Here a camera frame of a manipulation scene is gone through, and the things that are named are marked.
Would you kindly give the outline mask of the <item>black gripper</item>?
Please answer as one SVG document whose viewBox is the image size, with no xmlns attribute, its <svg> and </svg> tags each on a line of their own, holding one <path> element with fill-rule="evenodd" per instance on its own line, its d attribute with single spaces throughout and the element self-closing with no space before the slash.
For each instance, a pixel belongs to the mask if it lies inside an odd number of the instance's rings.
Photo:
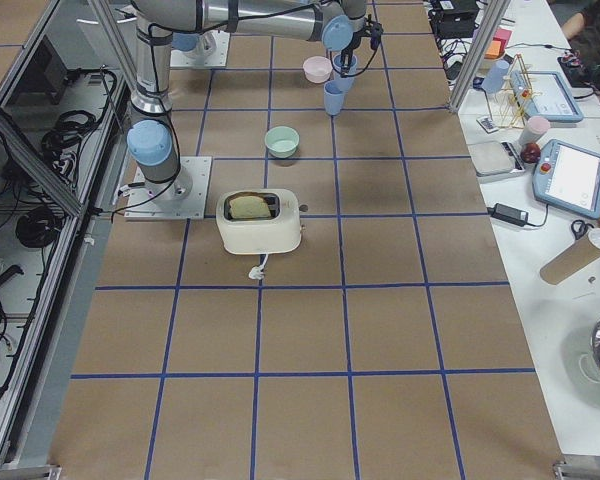
<svg viewBox="0 0 600 480">
<path fill-rule="evenodd" d="M 348 56 L 351 55 L 349 61 L 348 74 L 355 74 L 357 71 L 357 57 L 354 51 L 360 47 L 364 38 L 370 40 L 370 48 L 376 52 L 381 44 L 383 35 L 383 26 L 380 22 L 373 19 L 371 14 L 365 17 L 360 17 L 354 21 L 354 33 L 349 44 L 339 53 L 339 70 L 346 71 L 348 68 Z"/>
</svg>

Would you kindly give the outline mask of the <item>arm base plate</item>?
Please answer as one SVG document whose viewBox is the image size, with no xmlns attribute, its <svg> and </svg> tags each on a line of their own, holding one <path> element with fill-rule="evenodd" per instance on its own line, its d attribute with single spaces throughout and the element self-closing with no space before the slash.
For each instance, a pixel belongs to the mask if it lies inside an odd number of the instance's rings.
<svg viewBox="0 0 600 480">
<path fill-rule="evenodd" d="M 132 207 L 124 210 L 124 217 L 135 221 L 203 219 L 211 167 L 210 156 L 183 156 L 175 182 L 159 186 L 146 183 L 137 166 L 134 181 L 142 186 L 130 191 Z"/>
<path fill-rule="evenodd" d="M 230 34 L 212 30 L 204 34 L 174 33 L 171 44 L 172 70 L 225 68 Z"/>
</svg>

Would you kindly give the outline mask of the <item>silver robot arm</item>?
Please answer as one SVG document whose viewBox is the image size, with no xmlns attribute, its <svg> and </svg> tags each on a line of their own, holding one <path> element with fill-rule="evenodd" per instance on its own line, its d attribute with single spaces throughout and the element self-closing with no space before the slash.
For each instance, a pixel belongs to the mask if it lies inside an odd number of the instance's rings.
<svg viewBox="0 0 600 480">
<path fill-rule="evenodd" d="M 182 167 L 171 121 L 169 77 L 175 34 L 202 37 L 219 30 L 308 42 L 329 51 L 351 47 L 365 5 L 348 1 L 134 1 L 136 117 L 128 147 L 144 176 L 148 200 L 173 208 L 190 196 L 193 179 Z"/>
<path fill-rule="evenodd" d="M 149 24 L 181 34 L 211 30 L 321 42 L 351 69 L 362 40 L 376 51 L 383 27 L 367 14 L 364 1 L 134 1 Z"/>
</svg>

